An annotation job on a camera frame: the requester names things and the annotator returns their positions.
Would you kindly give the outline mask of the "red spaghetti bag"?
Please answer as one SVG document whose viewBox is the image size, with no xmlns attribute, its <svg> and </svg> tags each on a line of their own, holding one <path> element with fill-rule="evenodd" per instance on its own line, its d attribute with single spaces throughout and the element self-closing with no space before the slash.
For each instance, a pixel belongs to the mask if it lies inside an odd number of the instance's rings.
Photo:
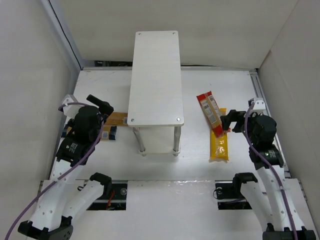
<svg viewBox="0 0 320 240">
<path fill-rule="evenodd" d="M 220 108 L 218 107 L 218 104 L 215 98 L 213 97 L 212 92 L 209 91 L 209 92 L 197 95 L 196 98 L 209 124 L 211 125 L 211 128 L 213 130 L 215 137 L 216 138 L 222 137 L 224 134 L 226 134 L 229 131 L 229 129 L 223 130 L 223 125 L 221 121 L 221 116 L 223 114 Z"/>
</svg>

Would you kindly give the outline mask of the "yellow spaghetti bag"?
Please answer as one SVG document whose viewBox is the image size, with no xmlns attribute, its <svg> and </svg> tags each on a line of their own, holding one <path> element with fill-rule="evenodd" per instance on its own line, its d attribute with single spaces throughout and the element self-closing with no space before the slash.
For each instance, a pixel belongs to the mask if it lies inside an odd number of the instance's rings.
<svg viewBox="0 0 320 240">
<path fill-rule="evenodd" d="M 210 127 L 210 162 L 229 161 L 228 136 L 224 132 L 220 137 L 216 137 L 212 127 Z"/>
</svg>

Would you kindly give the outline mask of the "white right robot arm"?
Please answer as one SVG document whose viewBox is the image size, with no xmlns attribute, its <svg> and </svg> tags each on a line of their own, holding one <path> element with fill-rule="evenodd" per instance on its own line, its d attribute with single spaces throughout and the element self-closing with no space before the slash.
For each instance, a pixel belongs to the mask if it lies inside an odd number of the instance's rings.
<svg viewBox="0 0 320 240">
<path fill-rule="evenodd" d="M 277 123 L 262 113 L 231 110 L 221 117 L 223 128 L 235 123 L 232 131 L 243 133 L 255 172 L 234 175 L 232 190 L 241 194 L 255 213 L 264 240 L 315 240 L 293 203 L 286 185 L 284 161 L 274 145 Z"/>
</svg>

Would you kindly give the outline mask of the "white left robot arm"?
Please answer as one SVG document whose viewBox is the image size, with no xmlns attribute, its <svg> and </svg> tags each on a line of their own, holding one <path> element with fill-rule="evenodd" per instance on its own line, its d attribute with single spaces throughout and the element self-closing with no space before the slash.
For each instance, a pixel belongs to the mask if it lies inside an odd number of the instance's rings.
<svg viewBox="0 0 320 240">
<path fill-rule="evenodd" d="M 69 240 L 73 223 L 101 196 L 112 190 L 112 179 L 94 173 L 83 189 L 70 198 L 76 179 L 100 142 L 103 126 L 114 109 L 106 101 L 88 95 L 90 104 L 67 96 L 59 110 L 69 117 L 70 131 L 57 153 L 50 183 L 31 202 L 37 209 L 30 219 L 19 224 L 17 231 L 35 240 Z"/>
</svg>

